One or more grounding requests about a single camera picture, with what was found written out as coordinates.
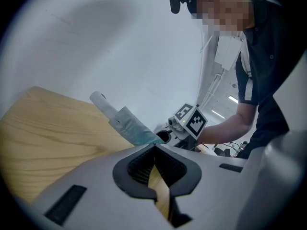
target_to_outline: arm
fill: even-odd
[[[236,61],[236,78],[239,90],[236,114],[218,125],[206,127],[198,138],[197,144],[227,143],[239,139],[250,131],[259,101],[257,89],[243,69],[241,54]]]
[[[257,106],[239,103],[236,114],[226,121],[206,127],[197,144],[221,144],[239,139],[250,131]]]

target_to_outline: dark shirt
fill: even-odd
[[[252,0],[252,4],[255,26],[243,31],[247,38],[250,72],[243,69],[240,55],[236,62],[239,102],[258,105],[259,113],[257,130],[237,156],[246,159],[254,148],[266,146],[289,130],[273,94],[302,55],[295,46],[294,31],[283,8],[265,0]]]

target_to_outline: ceiling light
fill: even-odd
[[[234,101],[234,102],[237,103],[237,104],[239,103],[239,101],[238,101],[236,98],[232,97],[232,96],[229,96],[229,99],[232,100],[232,101]]]
[[[216,115],[219,115],[221,118],[224,118],[222,115],[218,114],[218,113],[215,112],[214,110],[211,110],[211,112],[215,113]]]

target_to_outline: wooden table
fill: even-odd
[[[27,202],[82,162],[132,147],[93,104],[39,87],[1,119],[0,141],[2,176],[10,191]],[[155,167],[149,187],[167,218],[169,190]]]

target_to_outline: black slot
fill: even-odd
[[[222,169],[226,169],[229,171],[235,171],[240,173],[243,170],[243,167],[239,167],[239,166],[235,166],[235,165],[231,165],[231,164],[227,164],[227,163],[222,163],[220,166],[220,168]]]
[[[62,225],[70,215],[76,204],[86,191],[86,187],[73,185],[56,203],[45,213],[45,216],[58,225]]]

